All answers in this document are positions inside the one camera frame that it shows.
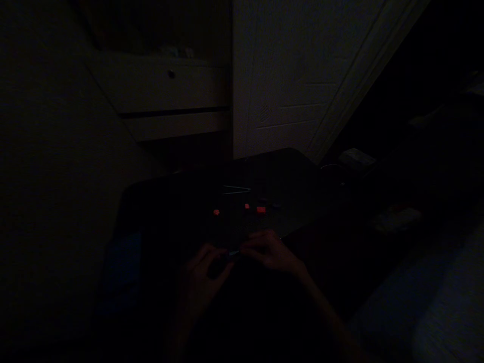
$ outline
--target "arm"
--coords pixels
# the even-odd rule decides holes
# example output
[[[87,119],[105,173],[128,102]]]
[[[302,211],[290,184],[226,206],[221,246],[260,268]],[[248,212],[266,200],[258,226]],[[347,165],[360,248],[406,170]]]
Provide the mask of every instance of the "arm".
[[[294,275],[315,303],[321,321],[334,335],[336,348],[345,362],[366,362],[366,356],[346,330],[343,322],[321,293],[304,263],[298,259],[272,230],[257,232],[242,244],[240,253],[249,256],[271,270]]]
[[[203,245],[197,255],[182,268],[176,310],[165,333],[166,361],[183,360],[185,347],[194,325],[228,278],[233,263],[229,263],[215,280],[207,277],[211,263],[225,252],[227,251],[216,249],[211,245]]]

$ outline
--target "drawer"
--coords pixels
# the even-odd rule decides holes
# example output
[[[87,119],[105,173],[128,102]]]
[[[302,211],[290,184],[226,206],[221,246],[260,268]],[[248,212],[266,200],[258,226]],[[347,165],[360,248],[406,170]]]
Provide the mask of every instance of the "drawer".
[[[91,60],[87,67],[117,113],[229,106],[226,67],[143,58]]]
[[[148,141],[227,130],[230,125],[230,112],[128,118],[123,122],[136,141]]]

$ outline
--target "wall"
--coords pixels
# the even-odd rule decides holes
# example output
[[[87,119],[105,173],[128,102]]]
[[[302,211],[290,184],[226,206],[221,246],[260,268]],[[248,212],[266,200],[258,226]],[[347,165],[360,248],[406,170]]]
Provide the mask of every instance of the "wall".
[[[1,353],[86,332],[120,194],[160,173],[84,67],[76,21],[55,0],[0,10]]]

